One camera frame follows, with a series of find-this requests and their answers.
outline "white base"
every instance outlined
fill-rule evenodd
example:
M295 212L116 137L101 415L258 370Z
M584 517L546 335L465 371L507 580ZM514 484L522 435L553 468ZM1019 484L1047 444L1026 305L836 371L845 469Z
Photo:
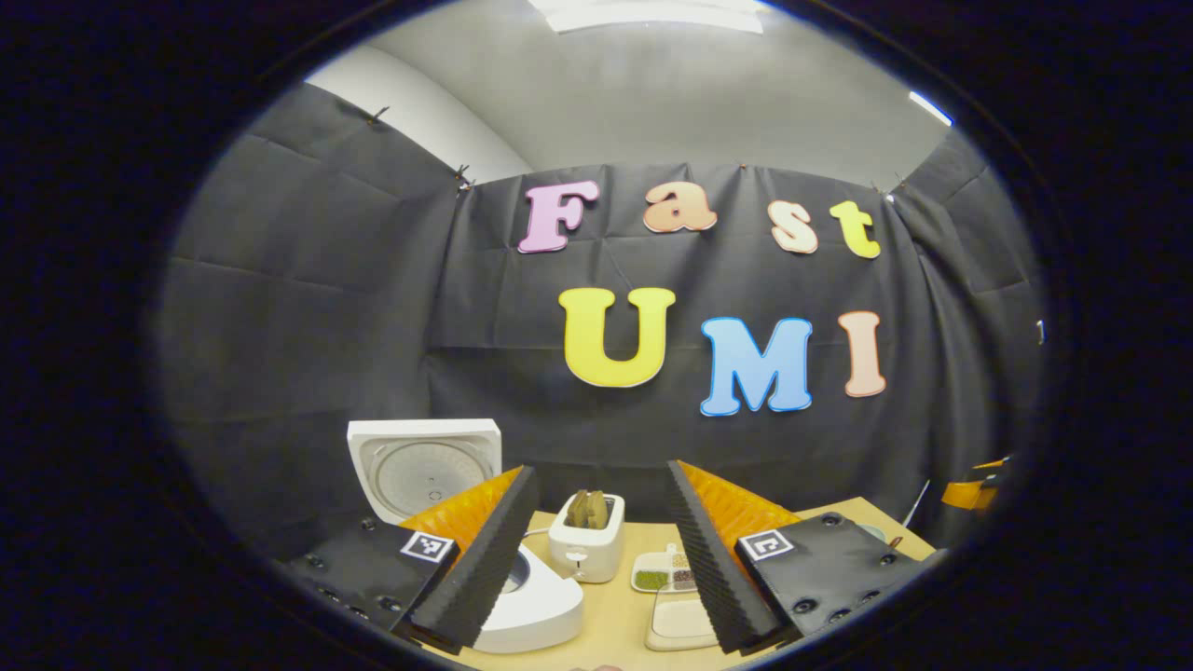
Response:
M474 650L492 653L526 652L569 641L583 623L585 592L571 578L563 579L534 553L519 546L530 566L526 581L497 597Z

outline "blue letter m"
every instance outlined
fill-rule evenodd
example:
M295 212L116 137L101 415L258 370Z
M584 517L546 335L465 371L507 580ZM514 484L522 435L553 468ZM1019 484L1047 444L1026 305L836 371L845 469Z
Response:
M812 325L803 319L783 319L774 326L766 353L758 351L746 324L735 316L705 321L700 331L712 340L712 392L700 404L709 417L734 414L741 402L734 398L734 380L742 388L746 404L754 412L762 407L766 392L774 383L767 405L774 412L804 410L812 402L808 393L808 337Z

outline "black foam pad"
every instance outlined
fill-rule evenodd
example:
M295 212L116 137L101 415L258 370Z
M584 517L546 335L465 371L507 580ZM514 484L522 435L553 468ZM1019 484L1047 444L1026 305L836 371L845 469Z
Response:
M709 612L721 650L725 653L741 650L749 654L777 642L783 638L783 621L771 611L721 542L684 469L675 461L667 462L667 467L672 517L679 527L700 603Z
M452 654L476 642L537 507L538 478L524 466L468 552L414 611L410 638Z

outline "spice tray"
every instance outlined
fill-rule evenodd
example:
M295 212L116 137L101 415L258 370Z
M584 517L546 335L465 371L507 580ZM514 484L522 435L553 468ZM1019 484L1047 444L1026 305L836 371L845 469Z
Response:
M668 543L665 552L642 553L633 560L630 586L647 593L694 592L696 578L687 554Z

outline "foam letter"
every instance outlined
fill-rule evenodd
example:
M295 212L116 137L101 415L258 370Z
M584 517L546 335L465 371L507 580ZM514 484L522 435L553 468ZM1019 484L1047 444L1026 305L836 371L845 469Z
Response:
M741 402L734 398L734 380L741 386L746 404L754 412L762 407L766 392L774 383L767 405L774 412L804 410L812 402L808 393L808 337L812 325L803 319L783 319L774 326L766 353L759 353L746 324L735 316L710 319L700 331L712 340L712 390L700 404L709 417L734 414Z
M600 189L593 180L560 184L557 186L536 186L526 191L530 198L530 223L526 224L526 238L518 244L518 251L524 254L536 252L555 252L568 246L568 238L560 233L560 222L575 230L580 226L580 215L585 211L585 201L595 201ZM568 198L561 203L564 196Z
M667 345L667 306L675 302L668 289L630 291L638 306L638 352L630 361L605 356L605 308L613 304L608 289L568 289L560 294L567 313L563 358L571 373L595 387L637 387L659 374Z
M873 396L886 388L886 378L878 374L878 344L874 328L878 315L872 312L847 312L836 322L849 334L849 381L845 393L853 396Z
M709 195L699 184L660 184L647 191L647 202L654 204L647 208L642 222L655 233L670 233L680 228L704 230L717 223L717 213L709 209Z
M780 247L789 252L810 254L816 251L820 241L816 240L816 232L811 223L812 217L808 216L808 210L799 203L786 201L774 201L766 208L766 214L774 222L771 235Z
M849 251L861 258L872 259L882 250L878 242L866 239L866 227L873 226L874 221L864 211L858 210L858 204L853 201L837 203L829 208L828 214L841 220L841 233L845 234L845 244Z

